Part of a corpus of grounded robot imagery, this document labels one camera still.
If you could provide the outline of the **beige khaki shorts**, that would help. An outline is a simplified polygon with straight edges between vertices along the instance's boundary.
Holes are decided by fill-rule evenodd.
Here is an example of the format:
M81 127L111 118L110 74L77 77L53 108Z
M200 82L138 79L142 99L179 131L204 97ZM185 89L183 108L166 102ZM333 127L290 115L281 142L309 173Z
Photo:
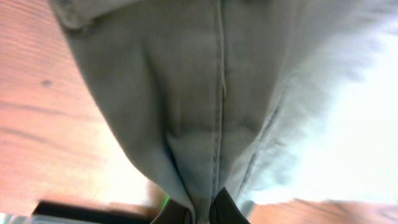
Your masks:
M397 2L51 1L131 163L192 223L397 200Z

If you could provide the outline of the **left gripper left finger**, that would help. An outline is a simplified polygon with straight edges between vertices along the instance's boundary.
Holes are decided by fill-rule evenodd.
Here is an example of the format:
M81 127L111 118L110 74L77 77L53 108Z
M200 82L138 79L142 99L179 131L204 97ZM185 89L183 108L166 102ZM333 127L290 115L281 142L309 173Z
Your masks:
M161 212L150 224L191 224L190 210L176 201L169 199Z

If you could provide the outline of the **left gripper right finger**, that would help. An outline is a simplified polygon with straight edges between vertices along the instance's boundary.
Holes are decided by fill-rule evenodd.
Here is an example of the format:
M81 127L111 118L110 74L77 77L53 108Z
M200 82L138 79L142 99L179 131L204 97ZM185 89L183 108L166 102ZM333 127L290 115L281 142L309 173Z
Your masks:
M210 207L210 224L249 224L224 187Z

